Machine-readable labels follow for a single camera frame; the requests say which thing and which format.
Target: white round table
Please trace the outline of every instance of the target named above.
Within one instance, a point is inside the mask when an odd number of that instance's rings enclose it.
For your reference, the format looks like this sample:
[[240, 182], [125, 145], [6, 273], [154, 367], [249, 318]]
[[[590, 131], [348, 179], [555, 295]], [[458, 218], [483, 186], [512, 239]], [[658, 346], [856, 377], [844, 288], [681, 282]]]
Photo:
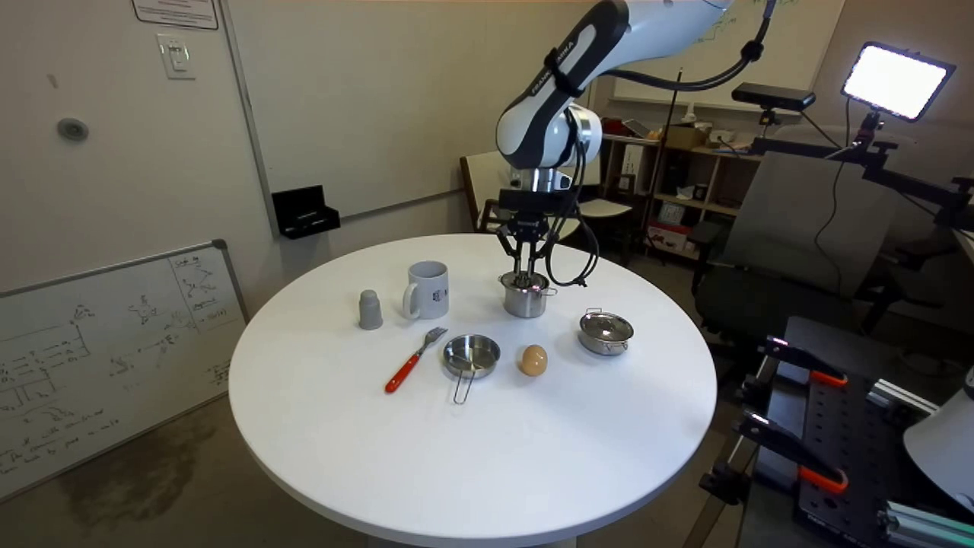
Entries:
[[[452, 266], [452, 310], [405, 322], [410, 262]], [[557, 247], [568, 276], [584, 252]], [[590, 282], [557, 288], [548, 310], [501, 308], [512, 266], [494, 233], [434, 233], [339, 256], [274, 295], [246, 326], [227, 377], [232, 413], [266, 471], [315, 510], [405, 543], [545, 543], [606, 526], [691, 459], [716, 410], [716, 367], [698, 326], [658, 285], [613, 262]], [[360, 291], [383, 301], [361, 330]], [[590, 308], [620, 313], [636, 335], [620, 356], [575, 336]], [[386, 377], [447, 326], [413, 375]], [[489, 335], [501, 356], [466, 405], [442, 351], [455, 335]], [[519, 370], [527, 345], [548, 370]]]

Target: black box on wall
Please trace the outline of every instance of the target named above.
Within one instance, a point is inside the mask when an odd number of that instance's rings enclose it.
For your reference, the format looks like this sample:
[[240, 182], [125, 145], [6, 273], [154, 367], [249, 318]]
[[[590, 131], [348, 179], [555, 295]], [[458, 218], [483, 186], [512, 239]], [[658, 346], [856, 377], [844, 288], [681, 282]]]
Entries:
[[274, 202], [277, 232], [288, 239], [331, 232], [341, 224], [339, 211], [327, 204], [323, 186], [274, 192], [272, 202]]

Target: gray floor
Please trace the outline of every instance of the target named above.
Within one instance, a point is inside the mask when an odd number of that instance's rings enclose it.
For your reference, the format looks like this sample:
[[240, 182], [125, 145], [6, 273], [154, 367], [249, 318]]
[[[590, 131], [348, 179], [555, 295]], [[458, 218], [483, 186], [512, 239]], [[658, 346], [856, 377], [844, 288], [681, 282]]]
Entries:
[[[687, 272], [658, 257], [634, 263], [691, 310]], [[701, 454], [636, 513], [580, 539], [583, 548], [681, 543], [705, 492], [732, 410], [720, 409]], [[739, 508], [727, 508], [708, 543], [734, 543]], [[353, 528], [291, 502], [246, 454], [227, 401], [201, 405], [90, 461], [0, 502], [0, 543], [318, 543], [366, 548]]]

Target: metal pot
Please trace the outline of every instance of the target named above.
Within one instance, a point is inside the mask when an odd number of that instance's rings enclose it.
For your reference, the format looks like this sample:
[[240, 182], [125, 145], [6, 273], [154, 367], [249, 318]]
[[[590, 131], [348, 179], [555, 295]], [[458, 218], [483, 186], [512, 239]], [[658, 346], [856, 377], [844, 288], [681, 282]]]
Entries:
[[510, 272], [500, 276], [506, 285], [506, 310], [512, 316], [543, 316], [548, 303], [548, 276], [534, 272]]

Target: egg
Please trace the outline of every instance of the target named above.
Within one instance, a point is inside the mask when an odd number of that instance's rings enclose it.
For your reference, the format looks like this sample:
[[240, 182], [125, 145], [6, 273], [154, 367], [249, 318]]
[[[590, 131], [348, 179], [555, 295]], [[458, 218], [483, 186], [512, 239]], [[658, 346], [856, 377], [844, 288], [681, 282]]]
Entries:
[[548, 367], [548, 354], [539, 345], [525, 346], [520, 364], [527, 377], [543, 377]]

